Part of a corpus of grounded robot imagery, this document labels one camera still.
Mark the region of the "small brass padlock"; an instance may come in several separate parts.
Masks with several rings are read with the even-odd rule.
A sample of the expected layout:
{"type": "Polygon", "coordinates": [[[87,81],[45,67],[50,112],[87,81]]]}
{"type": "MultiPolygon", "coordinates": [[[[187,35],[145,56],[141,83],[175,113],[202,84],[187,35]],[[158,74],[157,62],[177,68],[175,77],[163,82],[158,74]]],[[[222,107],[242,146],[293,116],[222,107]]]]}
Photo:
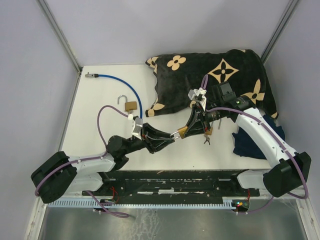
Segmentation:
{"type": "Polygon", "coordinates": [[[185,125],[184,127],[179,128],[176,132],[172,133],[170,137],[173,138],[174,140],[184,139],[187,129],[188,127],[185,125]]]}

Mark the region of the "brass padlock with key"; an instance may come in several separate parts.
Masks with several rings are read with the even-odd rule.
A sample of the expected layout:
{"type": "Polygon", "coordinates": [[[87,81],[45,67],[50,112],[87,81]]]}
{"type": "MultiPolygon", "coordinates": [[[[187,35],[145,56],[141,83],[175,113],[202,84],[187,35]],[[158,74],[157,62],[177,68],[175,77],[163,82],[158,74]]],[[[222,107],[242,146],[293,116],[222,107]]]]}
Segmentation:
{"type": "Polygon", "coordinates": [[[128,101],[128,97],[126,95],[120,95],[117,98],[117,104],[120,104],[120,100],[124,99],[125,103],[124,103],[124,111],[132,114],[134,111],[136,111],[138,109],[138,104],[136,101],[128,101]]]}

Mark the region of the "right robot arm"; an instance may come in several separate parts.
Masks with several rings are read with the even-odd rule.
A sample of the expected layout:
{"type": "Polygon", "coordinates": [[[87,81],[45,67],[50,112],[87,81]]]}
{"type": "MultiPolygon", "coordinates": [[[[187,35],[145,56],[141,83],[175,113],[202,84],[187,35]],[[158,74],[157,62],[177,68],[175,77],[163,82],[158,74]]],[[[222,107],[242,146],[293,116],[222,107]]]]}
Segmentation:
{"type": "Polygon", "coordinates": [[[246,95],[236,96],[228,82],[213,86],[211,109],[206,108],[206,92],[204,85],[189,91],[188,97],[194,104],[181,138],[204,134],[214,121],[230,118],[250,136],[270,166],[269,170],[248,169],[238,173],[229,183],[231,193],[240,196],[247,189],[262,189],[276,198],[289,194],[307,199],[311,157],[288,145],[265,121],[253,101],[246,95]]]}

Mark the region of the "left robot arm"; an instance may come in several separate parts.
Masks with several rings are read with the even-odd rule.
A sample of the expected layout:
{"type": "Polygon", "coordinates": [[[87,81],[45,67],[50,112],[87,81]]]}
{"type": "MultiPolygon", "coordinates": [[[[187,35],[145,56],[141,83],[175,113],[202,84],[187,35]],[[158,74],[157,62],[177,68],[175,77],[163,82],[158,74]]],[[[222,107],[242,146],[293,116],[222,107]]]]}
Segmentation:
{"type": "Polygon", "coordinates": [[[175,142],[174,136],[144,123],[129,138],[112,136],[105,152],[95,156],[68,156],[64,151],[54,153],[30,176],[35,195],[45,204],[58,200],[66,193],[96,191],[106,195],[111,183],[100,173],[120,170],[127,162],[127,155],[142,149],[154,154],[175,142]]]}

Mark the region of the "large brass padlock with keys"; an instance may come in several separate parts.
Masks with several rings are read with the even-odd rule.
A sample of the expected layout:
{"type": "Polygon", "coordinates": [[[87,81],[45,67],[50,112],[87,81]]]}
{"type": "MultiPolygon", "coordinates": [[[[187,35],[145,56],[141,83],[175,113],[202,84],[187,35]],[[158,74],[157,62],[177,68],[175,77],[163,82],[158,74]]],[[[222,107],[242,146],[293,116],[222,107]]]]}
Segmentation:
{"type": "Polygon", "coordinates": [[[221,129],[221,124],[222,119],[220,119],[219,121],[213,121],[209,124],[210,129],[204,133],[204,144],[208,144],[209,146],[211,145],[211,136],[214,133],[214,131],[219,131],[221,129]]]}

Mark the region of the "black floral patterned blanket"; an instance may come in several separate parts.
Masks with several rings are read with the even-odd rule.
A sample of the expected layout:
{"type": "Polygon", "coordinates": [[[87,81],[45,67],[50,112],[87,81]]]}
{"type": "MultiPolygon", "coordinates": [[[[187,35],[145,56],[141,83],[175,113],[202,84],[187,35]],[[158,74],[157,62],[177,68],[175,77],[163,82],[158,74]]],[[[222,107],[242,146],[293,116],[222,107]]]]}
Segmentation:
{"type": "Polygon", "coordinates": [[[149,58],[146,65],[156,77],[154,103],[147,117],[177,113],[190,108],[190,90],[199,89],[204,76],[207,102],[213,100],[212,88],[228,82],[236,96],[247,96],[273,119],[279,114],[266,69],[260,56],[251,49],[231,49],[225,53],[173,53],[149,58]]]}

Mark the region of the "dark blue cloth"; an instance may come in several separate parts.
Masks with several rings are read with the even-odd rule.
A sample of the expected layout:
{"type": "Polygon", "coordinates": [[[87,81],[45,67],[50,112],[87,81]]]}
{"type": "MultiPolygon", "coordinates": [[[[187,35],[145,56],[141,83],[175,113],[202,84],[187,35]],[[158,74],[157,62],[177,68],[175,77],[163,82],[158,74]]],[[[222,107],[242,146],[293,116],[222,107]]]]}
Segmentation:
{"type": "MultiPolygon", "coordinates": [[[[285,132],[281,125],[277,125],[274,119],[267,114],[263,115],[263,119],[270,127],[283,139],[286,139],[285,132]]],[[[238,127],[237,132],[232,133],[234,139],[233,153],[240,157],[249,157],[253,159],[266,160],[267,158],[252,140],[252,138],[241,128],[238,127]]]]}

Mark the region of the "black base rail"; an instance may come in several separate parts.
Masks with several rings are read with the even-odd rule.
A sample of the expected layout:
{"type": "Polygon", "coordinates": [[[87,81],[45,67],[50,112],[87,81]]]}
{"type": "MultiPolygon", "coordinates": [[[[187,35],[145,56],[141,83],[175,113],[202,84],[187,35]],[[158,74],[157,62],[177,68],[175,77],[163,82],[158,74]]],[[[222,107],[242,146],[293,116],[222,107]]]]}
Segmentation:
{"type": "Polygon", "coordinates": [[[228,197],[245,200],[271,194],[257,186],[241,187],[237,180],[238,170],[132,170],[103,172],[102,186],[96,191],[83,191],[97,198],[115,198],[143,195],[192,195],[228,197]]]}

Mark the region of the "right aluminium frame post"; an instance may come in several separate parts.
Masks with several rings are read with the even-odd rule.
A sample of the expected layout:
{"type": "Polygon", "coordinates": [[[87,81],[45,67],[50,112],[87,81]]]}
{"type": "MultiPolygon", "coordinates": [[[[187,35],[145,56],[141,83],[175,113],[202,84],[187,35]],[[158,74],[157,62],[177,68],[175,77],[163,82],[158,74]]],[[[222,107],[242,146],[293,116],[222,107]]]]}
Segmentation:
{"type": "Polygon", "coordinates": [[[276,27],[266,45],[264,48],[262,54],[261,54],[261,61],[263,64],[265,64],[272,53],[274,47],[276,46],[278,40],[280,39],[282,33],[286,29],[287,25],[289,24],[291,18],[295,14],[299,4],[300,0],[289,0],[278,23],[276,24],[276,27]]]}

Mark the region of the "aluminium frame post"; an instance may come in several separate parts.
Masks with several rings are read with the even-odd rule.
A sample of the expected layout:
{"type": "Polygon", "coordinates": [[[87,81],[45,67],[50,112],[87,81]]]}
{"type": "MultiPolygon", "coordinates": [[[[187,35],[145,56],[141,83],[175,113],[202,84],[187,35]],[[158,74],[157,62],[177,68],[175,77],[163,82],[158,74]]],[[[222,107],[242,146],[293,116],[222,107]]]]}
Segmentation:
{"type": "Polygon", "coordinates": [[[52,10],[50,9],[49,4],[46,0],[36,0],[36,3],[40,7],[41,12],[44,14],[45,18],[47,19],[51,29],[53,30],[55,36],[57,37],[59,43],[61,44],[63,50],[68,56],[68,59],[72,63],[75,70],[80,73],[82,71],[82,67],[77,60],[67,38],[65,37],[62,29],[60,28],[52,10]]]}
{"type": "Polygon", "coordinates": [[[263,64],[265,64],[272,53],[274,47],[276,46],[278,40],[280,39],[282,33],[286,29],[287,25],[289,24],[291,18],[295,14],[299,4],[300,0],[289,0],[278,23],[276,24],[276,27],[266,45],[264,48],[262,54],[261,54],[261,61],[263,64]]]}

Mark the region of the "left aluminium frame post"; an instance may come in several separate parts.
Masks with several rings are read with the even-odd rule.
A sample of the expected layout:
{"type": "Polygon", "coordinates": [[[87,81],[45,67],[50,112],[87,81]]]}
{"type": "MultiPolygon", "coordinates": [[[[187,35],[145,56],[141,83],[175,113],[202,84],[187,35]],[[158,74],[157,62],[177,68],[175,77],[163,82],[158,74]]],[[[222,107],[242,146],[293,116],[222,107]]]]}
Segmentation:
{"type": "Polygon", "coordinates": [[[82,67],[77,60],[67,38],[65,37],[62,29],[60,28],[52,10],[50,9],[49,4],[46,0],[36,0],[36,3],[40,7],[41,12],[44,14],[45,18],[47,19],[51,29],[53,30],[55,36],[57,37],[59,43],[61,44],[63,50],[68,56],[68,59],[72,63],[75,70],[80,73],[82,71],[82,67]]]}

